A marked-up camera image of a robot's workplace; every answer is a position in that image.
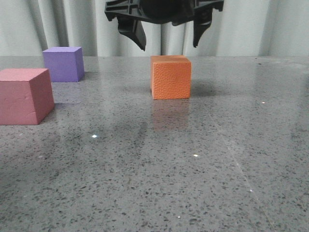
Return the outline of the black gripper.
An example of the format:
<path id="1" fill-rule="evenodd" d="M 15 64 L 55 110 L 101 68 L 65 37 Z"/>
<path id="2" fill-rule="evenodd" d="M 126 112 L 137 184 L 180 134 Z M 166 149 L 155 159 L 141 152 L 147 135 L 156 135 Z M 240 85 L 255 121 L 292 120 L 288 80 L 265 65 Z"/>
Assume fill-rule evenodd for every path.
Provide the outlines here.
<path id="1" fill-rule="evenodd" d="M 211 26 L 213 9 L 221 12 L 223 6 L 223 0 L 113 0 L 106 2 L 105 14 L 109 21 L 117 17 L 119 33 L 145 51 L 142 21 L 174 26 L 193 21 L 193 47 L 197 47 Z"/>

